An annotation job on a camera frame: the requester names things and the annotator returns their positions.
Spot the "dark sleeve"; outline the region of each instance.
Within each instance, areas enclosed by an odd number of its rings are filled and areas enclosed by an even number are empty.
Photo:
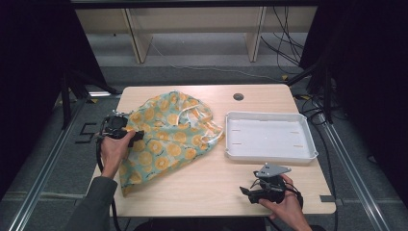
[[[326,231],[323,227],[321,227],[320,225],[310,225],[310,227],[312,228],[312,231]]]
[[[109,211],[116,187],[117,182],[110,178],[95,177],[65,230],[110,230]]]

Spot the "floral cloth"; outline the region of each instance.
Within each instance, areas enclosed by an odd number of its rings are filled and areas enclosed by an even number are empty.
[[[180,91],[151,98],[130,113],[126,129],[142,130],[144,137],[119,168],[123,194],[212,150],[223,138],[212,119],[207,105]]]

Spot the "white tray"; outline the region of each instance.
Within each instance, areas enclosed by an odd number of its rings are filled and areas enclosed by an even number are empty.
[[[232,160],[309,164],[318,156],[301,114],[230,112],[225,130]]]

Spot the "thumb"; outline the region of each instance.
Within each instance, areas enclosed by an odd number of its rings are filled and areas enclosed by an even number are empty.
[[[135,130],[130,130],[127,132],[126,136],[124,136],[124,139],[129,141],[131,138],[133,138],[136,134]]]
[[[261,198],[259,199],[258,203],[264,206],[265,208],[270,209],[271,211],[274,211],[276,209],[276,204],[268,199]]]

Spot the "hand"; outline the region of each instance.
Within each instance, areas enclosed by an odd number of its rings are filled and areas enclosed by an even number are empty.
[[[125,158],[128,144],[131,138],[135,136],[134,130],[129,131],[125,137],[115,140],[105,137],[101,144],[101,156],[104,164],[102,176],[114,179],[120,162]]]
[[[290,184],[288,187],[293,185],[293,180],[291,178],[285,174],[282,174],[281,176],[286,183]],[[260,199],[259,203],[272,211],[269,218],[281,218],[296,231],[312,230],[304,217],[296,195],[293,192],[285,191],[285,199],[280,204],[276,204],[267,199]]]

